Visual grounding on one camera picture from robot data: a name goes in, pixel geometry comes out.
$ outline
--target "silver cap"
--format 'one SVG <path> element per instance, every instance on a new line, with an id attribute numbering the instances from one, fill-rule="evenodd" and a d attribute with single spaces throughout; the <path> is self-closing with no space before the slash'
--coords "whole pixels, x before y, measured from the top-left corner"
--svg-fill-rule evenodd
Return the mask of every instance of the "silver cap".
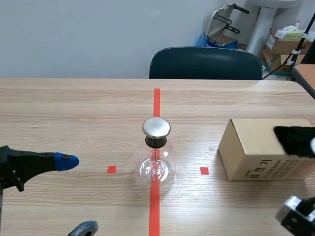
<path id="1" fill-rule="evenodd" d="M 162 139 L 169 135 L 171 125 L 166 119 L 161 117 L 152 117 L 143 123 L 142 131 L 151 139 Z"/>

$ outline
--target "sink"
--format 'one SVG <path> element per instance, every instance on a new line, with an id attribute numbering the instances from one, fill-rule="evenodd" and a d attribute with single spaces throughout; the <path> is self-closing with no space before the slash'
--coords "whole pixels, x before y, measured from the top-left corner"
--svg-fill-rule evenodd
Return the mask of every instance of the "sink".
<path id="1" fill-rule="evenodd" d="M 250 0 L 252 3 L 268 8 L 290 8 L 300 0 Z"/>
<path id="2" fill-rule="evenodd" d="M 259 17 L 246 51 L 260 57 L 278 8 L 290 8 L 301 0 L 250 0 L 261 6 Z"/>

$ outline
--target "glass bottle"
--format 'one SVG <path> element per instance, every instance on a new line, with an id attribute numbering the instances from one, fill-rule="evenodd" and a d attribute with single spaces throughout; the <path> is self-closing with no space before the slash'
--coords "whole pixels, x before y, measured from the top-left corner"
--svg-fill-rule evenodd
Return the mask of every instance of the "glass bottle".
<path id="1" fill-rule="evenodd" d="M 146 135 L 135 151 L 135 174 L 141 182 L 160 185 L 169 183 L 176 172 L 176 152 L 166 136 L 171 131 L 169 122 L 160 117 L 147 119 L 142 125 Z"/>

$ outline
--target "white sink pedestal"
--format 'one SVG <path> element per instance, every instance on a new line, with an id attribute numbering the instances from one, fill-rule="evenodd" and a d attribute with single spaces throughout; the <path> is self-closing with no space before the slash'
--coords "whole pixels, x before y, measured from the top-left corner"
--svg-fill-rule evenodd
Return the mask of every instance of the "white sink pedestal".
<path id="1" fill-rule="evenodd" d="M 277 8 L 261 7 L 260 9 L 259 17 L 252 32 L 250 42 L 246 48 L 247 52 L 258 56 L 258 58 L 260 57 L 266 43 L 276 11 Z"/>

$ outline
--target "chair backrest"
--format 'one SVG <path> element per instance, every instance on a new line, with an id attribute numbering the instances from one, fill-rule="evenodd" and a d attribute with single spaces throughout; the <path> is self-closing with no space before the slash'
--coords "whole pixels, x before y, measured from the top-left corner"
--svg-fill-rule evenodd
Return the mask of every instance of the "chair backrest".
<path id="1" fill-rule="evenodd" d="M 253 54 L 223 48 L 179 47 L 159 51 L 150 79 L 261 80 L 260 60 Z"/>

